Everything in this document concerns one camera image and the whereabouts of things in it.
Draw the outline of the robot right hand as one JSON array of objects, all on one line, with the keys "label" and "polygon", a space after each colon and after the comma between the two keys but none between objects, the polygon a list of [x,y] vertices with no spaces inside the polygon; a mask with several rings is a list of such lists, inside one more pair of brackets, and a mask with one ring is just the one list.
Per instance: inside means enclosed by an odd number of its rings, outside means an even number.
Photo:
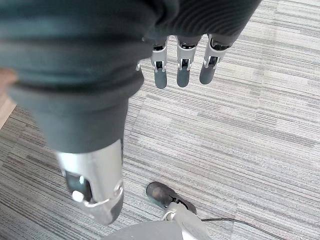
[{"label": "robot right hand", "polygon": [[124,200],[128,101],[142,86],[138,64],[170,35],[186,46],[209,34],[231,46],[257,0],[3,0],[0,65],[17,81],[9,96],[28,109],[54,150],[69,192],[103,225]]}]

